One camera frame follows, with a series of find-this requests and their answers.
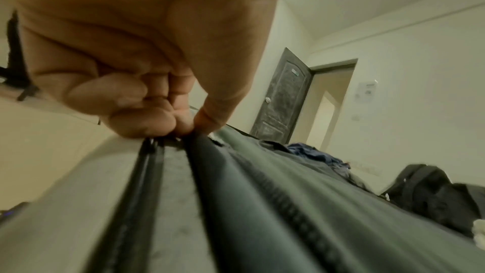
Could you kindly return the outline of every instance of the black bag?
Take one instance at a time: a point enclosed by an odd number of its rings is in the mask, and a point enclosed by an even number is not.
[[[473,222],[485,218],[485,188],[453,184],[436,166],[408,165],[382,196],[471,238]]]

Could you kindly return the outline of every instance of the blue cloth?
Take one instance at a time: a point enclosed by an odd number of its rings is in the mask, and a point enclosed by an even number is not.
[[[306,145],[304,143],[290,144],[286,148],[294,155],[315,161],[324,162],[326,165],[332,167],[332,169],[342,167],[350,169],[350,165],[348,163],[344,163],[339,158],[335,158],[330,154],[320,152],[316,148]]]

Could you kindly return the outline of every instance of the beige floor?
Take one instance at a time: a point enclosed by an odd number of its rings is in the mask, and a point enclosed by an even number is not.
[[[39,197],[112,135],[98,118],[0,84],[0,210]]]

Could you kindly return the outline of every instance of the chair leg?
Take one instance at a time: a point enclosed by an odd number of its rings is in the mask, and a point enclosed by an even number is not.
[[[17,101],[22,102],[28,96],[33,96],[37,92],[38,88],[33,84],[29,85],[23,92],[17,97]]]

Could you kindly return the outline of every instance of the dark gray door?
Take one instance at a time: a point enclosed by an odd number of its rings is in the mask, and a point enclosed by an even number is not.
[[[312,73],[297,56],[285,48],[251,129],[251,135],[287,143],[292,135],[312,81]]]

